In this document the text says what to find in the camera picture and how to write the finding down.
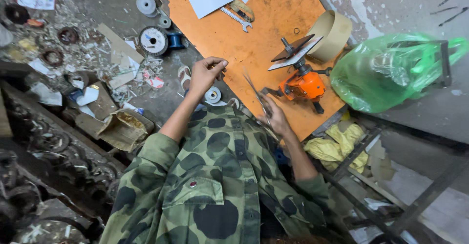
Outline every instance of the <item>green plastic bag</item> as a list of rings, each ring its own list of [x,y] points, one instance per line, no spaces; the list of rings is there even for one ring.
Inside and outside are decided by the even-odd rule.
[[[436,40],[421,33],[366,40],[337,62],[331,71],[332,88],[353,109],[370,113],[419,98],[442,75],[441,44]],[[465,38],[450,40],[450,65],[468,50]]]

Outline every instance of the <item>hand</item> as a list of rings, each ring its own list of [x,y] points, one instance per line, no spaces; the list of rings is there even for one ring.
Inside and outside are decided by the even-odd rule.
[[[202,98],[215,82],[221,80],[221,73],[226,72],[228,61],[218,57],[208,57],[194,63],[189,93]]]
[[[270,105],[270,108],[272,109],[272,117],[269,118],[269,122],[272,126],[273,131],[282,134],[283,136],[289,133],[293,133],[293,130],[291,129],[283,110],[279,106],[277,106],[277,104],[275,103],[275,101],[272,100],[272,98],[267,96],[262,96],[262,98],[264,98],[264,100]],[[267,118],[265,115],[258,115],[256,118],[258,121],[267,124]]]

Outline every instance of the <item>yellow cloth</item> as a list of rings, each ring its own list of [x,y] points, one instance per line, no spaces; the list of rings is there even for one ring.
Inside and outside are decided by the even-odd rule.
[[[339,163],[352,152],[355,142],[364,134],[362,128],[357,124],[350,125],[343,133],[339,130],[337,124],[335,124],[326,130],[325,133],[331,136],[336,142],[314,138],[304,145],[304,150],[314,158],[319,159],[323,166],[329,171],[337,168]],[[362,173],[367,160],[368,154],[363,151],[353,163],[350,164],[350,167]]]

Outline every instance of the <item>orange tool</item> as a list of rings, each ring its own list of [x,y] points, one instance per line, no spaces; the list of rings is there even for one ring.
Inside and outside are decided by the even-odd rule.
[[[278,90],[266,87],[261,90],[261,93],[279,97],[286,96],[290,101],[296,97],[311,99],[316,112],[323,114],[324,109],[320,105],[320,98],[325,93],[325,86],[319,74],[329,76],[332,68],[314,71],[310,65],[305,63],[304,55],[322,39],[322,37],[318,37],[312,40],[313,37],[314,34],[311,34],[291,44],[282,38],[285,49],[272,59],[272,62],[275,63],[268,71],[293,66],[296,72],[281,82],[278,85]]]

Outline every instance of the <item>right hand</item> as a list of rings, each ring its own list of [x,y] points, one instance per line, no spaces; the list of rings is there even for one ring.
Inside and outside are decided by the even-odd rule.
[[[270,108],[272,109],[272,117],[269,118],[269,122],[273,131],[282,135],[293,132],[287,117],[285,116],[285,113],[279,106],[277,106],[275,101],[267,96],[262,96],[262,98],[270,105]],[[267,124],[266,115],[258,115],[256,118],[258,121]]]

